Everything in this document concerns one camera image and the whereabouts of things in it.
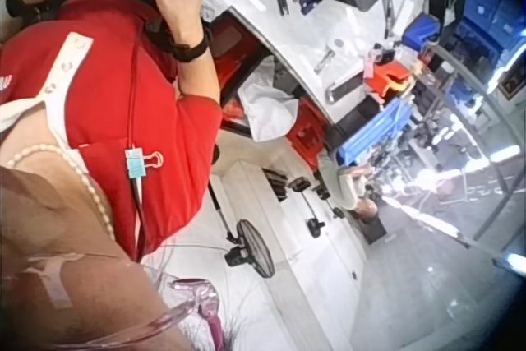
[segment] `red polo shirt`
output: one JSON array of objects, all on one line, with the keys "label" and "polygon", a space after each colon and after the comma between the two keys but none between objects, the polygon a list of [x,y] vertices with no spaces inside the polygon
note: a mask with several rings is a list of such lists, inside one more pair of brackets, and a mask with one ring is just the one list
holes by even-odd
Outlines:
[{"label": "red polo shirt", "polygon": [[[113,209],[118,243],[137,258],[136,209],[127,177],[128,109],[136,77],[133,143],[145,155],[164,157],[161,169],[142,179],[145,253],[183,228],[201,207],[210,175],[221,109],[212,99],[176,98],[168,82],[176,63],[142,34],[156,12],[138,0],[69,0],[57,20],[31,26],[2,50],[0,76],[12,76],[0,104],[35,97],[71,32],[94,43],[77,71],[65,105],[67,139]],[[136,66],[132,54],[141,35]]]}]

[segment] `clip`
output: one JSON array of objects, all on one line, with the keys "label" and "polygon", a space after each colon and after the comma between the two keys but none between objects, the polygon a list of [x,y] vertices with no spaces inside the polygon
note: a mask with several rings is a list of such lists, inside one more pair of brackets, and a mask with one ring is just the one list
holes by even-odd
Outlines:
[{"label": "clip", "polygon": [[[159,169],[164,164],[164,157],[158,151],[154,152],[152,155],[144,156],[142,148],[134,148],[126,150],[125,153],[128,177],[131,180],[146,177],[147,168]],[[149,159],[157,159],[157,163],[146,164],[146,161]]]}]

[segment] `pink glasses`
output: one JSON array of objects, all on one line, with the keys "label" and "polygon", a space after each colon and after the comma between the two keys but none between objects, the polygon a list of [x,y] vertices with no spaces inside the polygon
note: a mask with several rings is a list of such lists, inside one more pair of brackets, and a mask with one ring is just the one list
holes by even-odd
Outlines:
[{"label": "pink glasses", "polygon": [[[53,344],[49,347],[50,349],[96,350],[131,347],[155,338],[177,326],[191,314],[196,313],[208,323],[215,351],[223,351],[223,331],[218,317],[219,295],[214,286],[204,279],[178,279],[150,267],[139,266],[130,261],[107,256],[68,254],[28,258],[23,261],[21,268],[14,275],[2,277],[2,287],[7,289],[6,296],[9,298],[10,290],[17,289],[17,285],[20,285],[21,281],[28,280],[28,276],[38,275],[55,308],[66,309],[66,311],[73,310],[75,313],[76,305],[69,299],[69,295],[76,294],[72,287],[79,283],[75,280],[69,280],[73,278],[70,274],[83,272],[84,267],[82,265],[91,266],[93,264],[104,265],[106,270],[136,270],[140,268],[141,272],[144,271],[153,280],[158,293],[171,308],[167,313],[153,321],[142,322],[120,330],[118,333],[99,339],[90,339],[82,344]],[[88,294],[85,297],[96,298],[96,295]]]}]

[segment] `black fan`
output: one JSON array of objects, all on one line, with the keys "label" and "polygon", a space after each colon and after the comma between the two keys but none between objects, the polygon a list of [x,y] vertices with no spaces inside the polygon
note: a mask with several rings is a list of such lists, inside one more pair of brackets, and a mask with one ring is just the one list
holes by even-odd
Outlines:
[{"label": "black fan", "polygon": [[223,211],[217,201],[214,189],[210,184],[208,184],[208,190],[212,196],[215,210],[219,214],[219,217],[223,221],[223,225],[227,230],[227,240],[236,245],[236,247],[224,256],[227,264],[230,267],[248,264],[264,279],[273,277],[276,270],[269,248],[266,246],[263,237],[246,219],[241,219],[238,222],[238,225],[236,226],[238,236],[234,237],[223,216]]}]

